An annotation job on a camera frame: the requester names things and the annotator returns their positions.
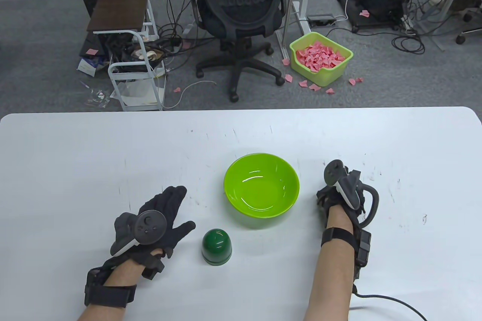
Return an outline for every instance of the wrist strap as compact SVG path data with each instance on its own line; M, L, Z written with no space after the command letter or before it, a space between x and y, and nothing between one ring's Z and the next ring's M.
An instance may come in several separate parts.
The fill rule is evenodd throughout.
M324 230L322 236L322 247L325 243L330 242L333 238L338 240L344 240L346 243L353 247L355 253L358 252L358 244L355 236L347 230L344 230L343 228L336 227L327 228Z
M88 290L89 303L99 306L125 308L129 302L134 301L136 287L136 285L121 287L91 285Z

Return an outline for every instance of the hand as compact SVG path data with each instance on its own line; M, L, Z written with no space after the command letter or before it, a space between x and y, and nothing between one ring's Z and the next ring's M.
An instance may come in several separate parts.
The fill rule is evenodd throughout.
M168 187L163 193L146 202L140 208L139 214L147 210L161 212L167 222L164 235L155 243L131 247L124 254L112 257L106 261L104 266L119 266L126 260L131 259L146 267L142 273L145 278L152 280L156 273L161 272L164 269L164 264L162 264L160 258L167 255L170 259L178 242L196 228L196 224L193 221L188 221L177 228L172 228L186 193L185 187Z

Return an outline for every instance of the white table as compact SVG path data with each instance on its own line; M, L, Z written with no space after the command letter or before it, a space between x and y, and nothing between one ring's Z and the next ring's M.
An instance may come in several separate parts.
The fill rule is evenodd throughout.
M8 115L1 319L76 319L88 269L109 257L115 217L185 185L176 223L197 228L162 274L140 283L127 319L301 320L322 233L315 193L335 158L380 194L358 291L400 297L429 321L479 319L481 145L467 108ZM223 194L229 165L258 151L286 159L301 183L294 207L267 222L244 218ZM224 266L202 260L211 228L231 236ZM351 320L418 320L390 301L353 297L352 306Z

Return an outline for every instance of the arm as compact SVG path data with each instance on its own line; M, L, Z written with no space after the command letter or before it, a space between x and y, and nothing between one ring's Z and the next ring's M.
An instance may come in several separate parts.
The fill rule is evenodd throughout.
M351 220L340 205L330 208L327 228L331 227L353 233ZM323 245L305 321L348 320L354 267L355 251L351 245L338 239Z
M152 254L162 254L162 251L155 250ZM144 266L129 259L114 269L107 281L105 281L104 286L134 286L141 278L144 268ZM125 309L122 307L90 304L78 321L121 321L124 318L124 314Z

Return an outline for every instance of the black glove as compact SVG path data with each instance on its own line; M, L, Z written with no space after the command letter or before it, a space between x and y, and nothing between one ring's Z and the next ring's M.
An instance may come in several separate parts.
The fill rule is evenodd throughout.
M365 213L365 196L363 195L363 190L356 190L358 197L360 198L360 207L358 209L352 209L346 204L343 196L336 190L335 187L326 186L322 190L316 193L318 199L317 204L322 207L326 214L326 219L328 219L330 208L334 205L340 205L345 210L348 218L350 218L351 223L356 228L360 228L360 223L358 221L358 216Z
M138 264L146 267L142 273L145 278L152 280L156 273L161 272L164 269L164 264L162 264L160 258L167 255L167 258L170 259L172 251L177 243L196 228L196 224L193 221L188 221L177 228L172 228L177 216L177 211L179 210L179 206L181 206L181 202L186 196L186 193L186 187L168 187L164 192L146 202L139 209L139 214L151 209L160 211L167 221L167 229L164 235L155 243L140 244L131 247L124 254L112 257L106 261L103 267L119 266L127 259L132 259ZM151 255L151 252L156 249L162 249L162 255Z

